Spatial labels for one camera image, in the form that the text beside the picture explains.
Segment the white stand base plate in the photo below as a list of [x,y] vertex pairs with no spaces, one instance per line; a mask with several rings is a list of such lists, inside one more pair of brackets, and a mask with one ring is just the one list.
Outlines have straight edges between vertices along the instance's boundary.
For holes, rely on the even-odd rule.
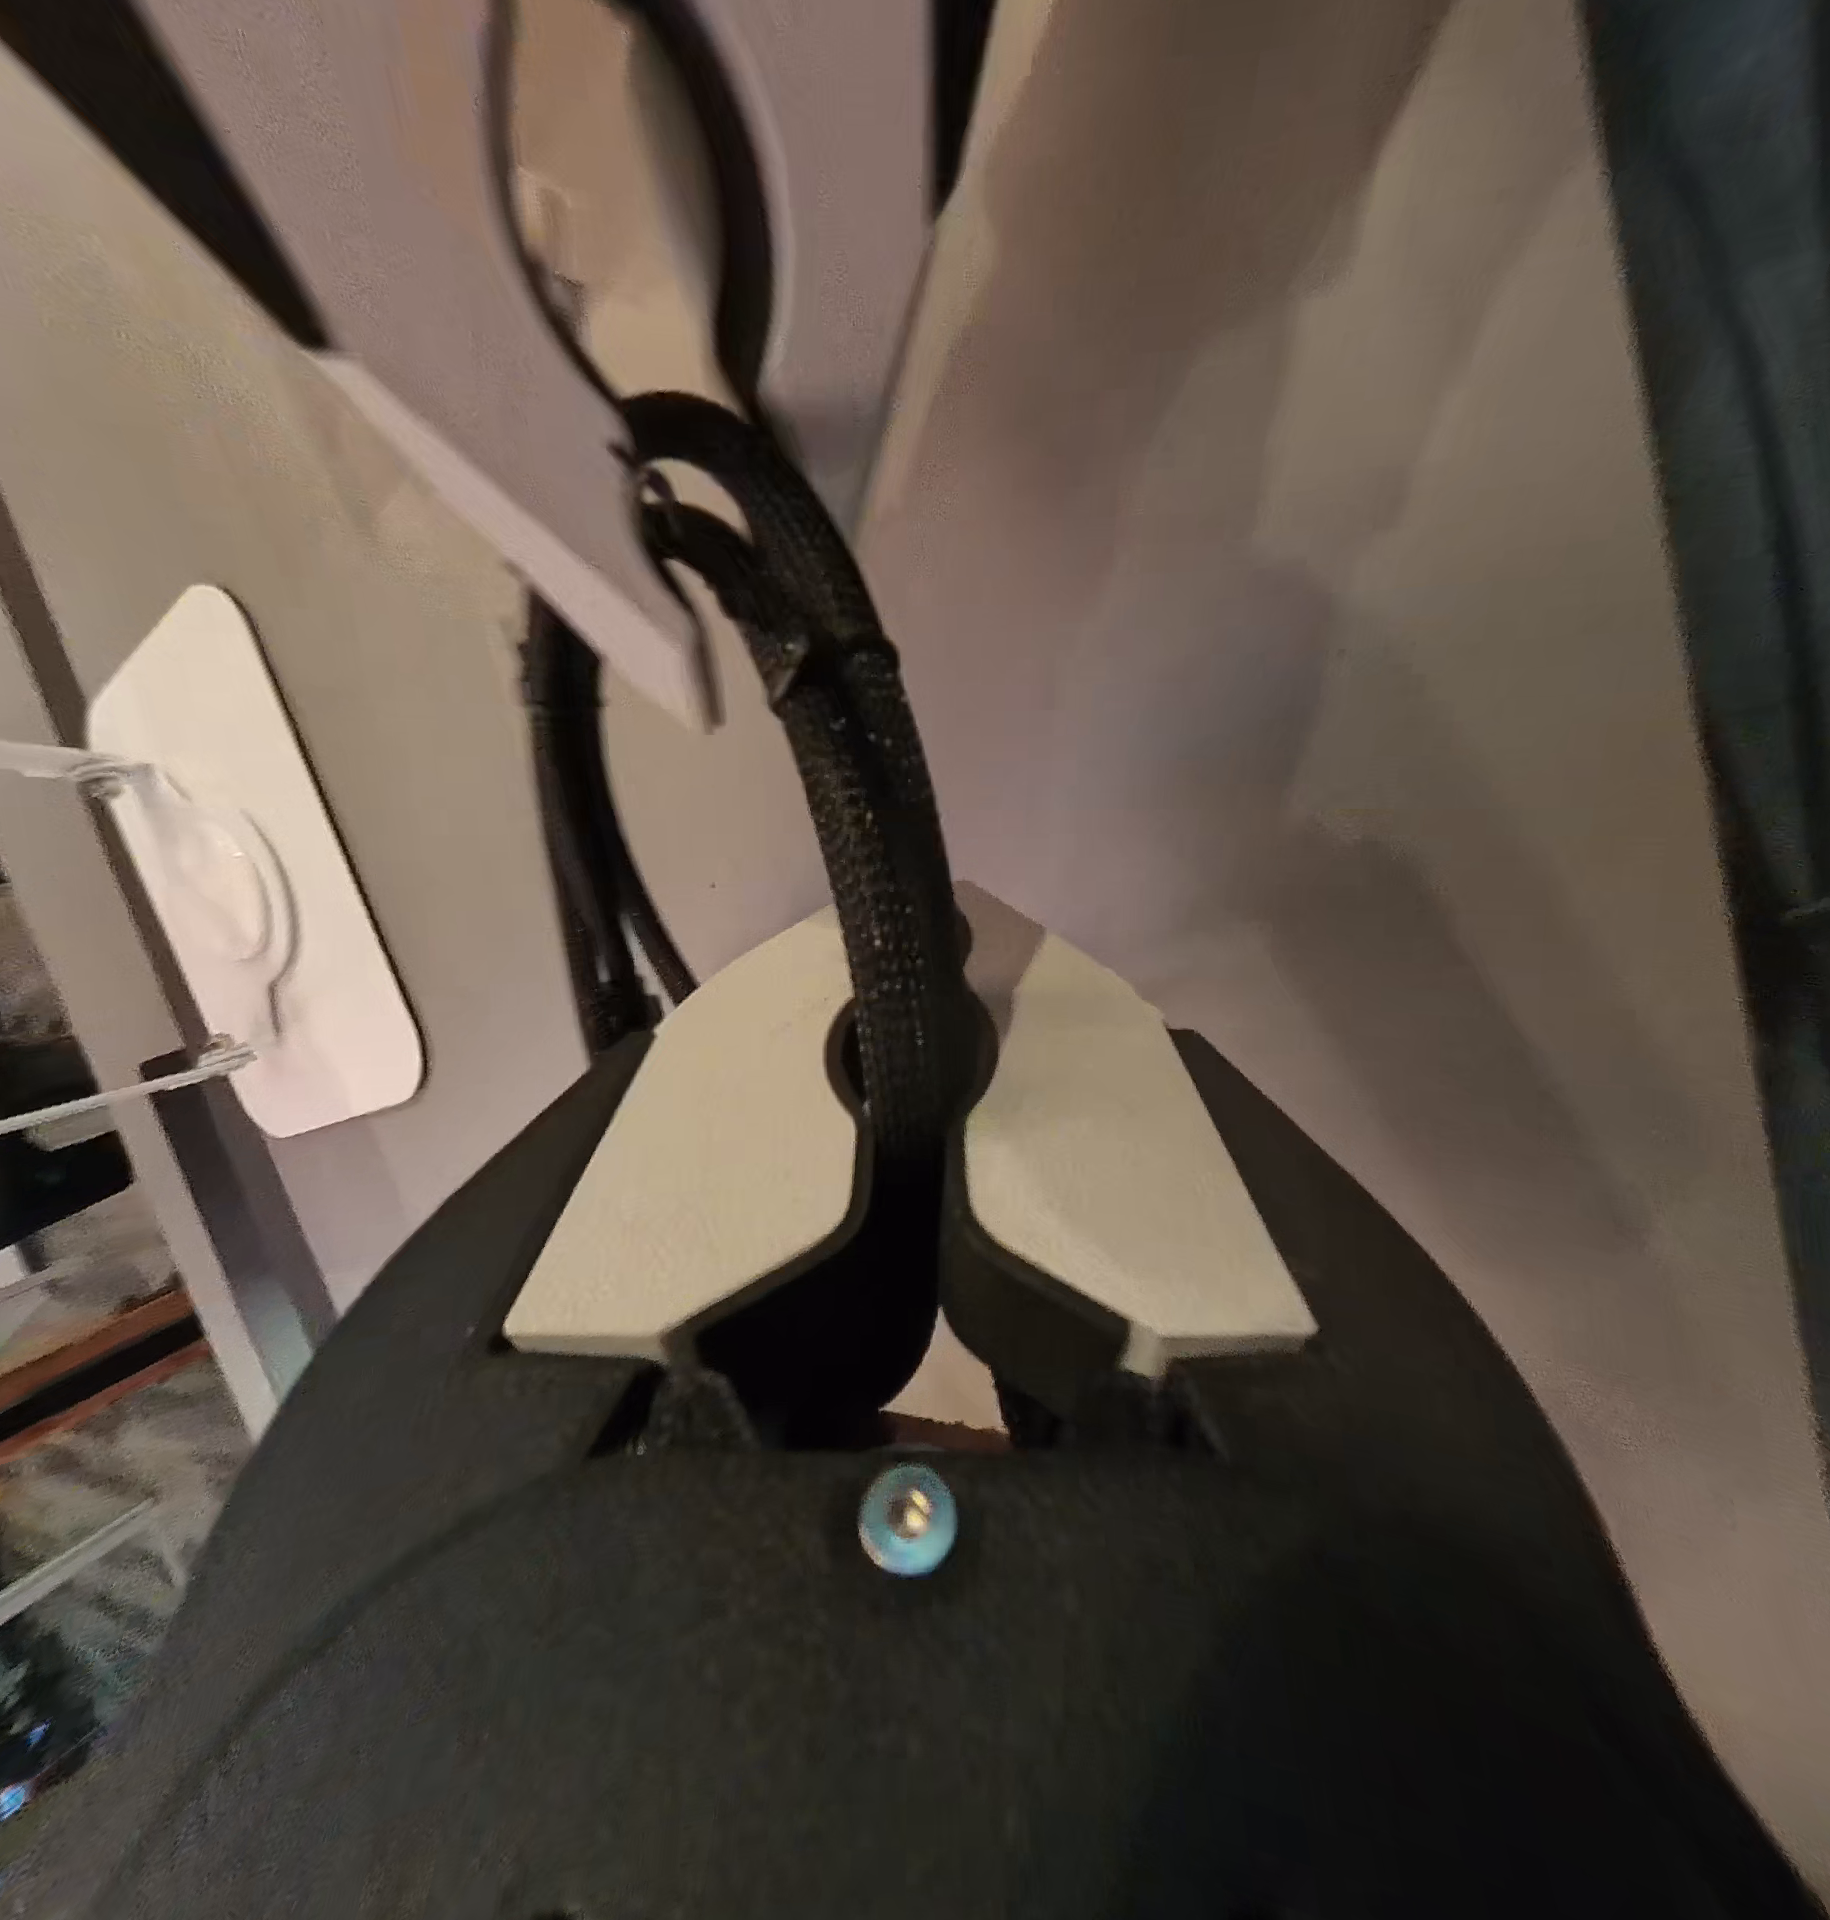
[[[90,702],[86,743],[240,811],[278,857],[297,919],[276,983],[278,1039],[231,1077],[260,1132],[299,1138],[414,1097],[419,1028],[247,612],[216,585],[185,589]],[[204,1036],[241,1036],[249,1013],[224,1007],[221,964],[196,960],[190,939],[171,958]]]

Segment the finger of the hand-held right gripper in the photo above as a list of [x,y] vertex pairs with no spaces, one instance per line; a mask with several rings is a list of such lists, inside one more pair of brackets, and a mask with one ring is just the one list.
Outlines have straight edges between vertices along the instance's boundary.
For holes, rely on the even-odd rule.
[[319,366],[645,702],[715,729],[704,627],[645,554],[622,396],[520,243],[514,6],[140,12],[310,297]]
[[728,394],[855,519],[959,176],[982,5],[675,3],[651,35],[704,152]]

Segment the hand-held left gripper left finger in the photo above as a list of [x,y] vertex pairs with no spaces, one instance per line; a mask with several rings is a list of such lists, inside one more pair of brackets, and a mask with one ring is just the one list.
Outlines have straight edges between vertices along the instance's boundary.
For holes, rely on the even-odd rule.
[[673,1357],[845,1229],[863,1155],[832,1072],[849,1003],[836,919],[811,915],[658,1027],[506,1314],[514,1351]]

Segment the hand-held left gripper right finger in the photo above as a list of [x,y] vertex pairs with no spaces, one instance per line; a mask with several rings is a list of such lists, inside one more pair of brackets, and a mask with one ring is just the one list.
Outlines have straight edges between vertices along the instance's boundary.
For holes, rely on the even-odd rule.
[[944,1318],[999,1383],[1297,1352],[1311,1309],[1159,1009],[957,887],[993,1057],[959,1126]]

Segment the person's leg in jeans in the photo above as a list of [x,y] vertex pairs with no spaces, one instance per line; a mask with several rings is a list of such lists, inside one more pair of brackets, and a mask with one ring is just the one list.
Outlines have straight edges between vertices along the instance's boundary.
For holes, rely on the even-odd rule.
[[1830,3],[1588,3],[1791,1259],[1830,1274]]

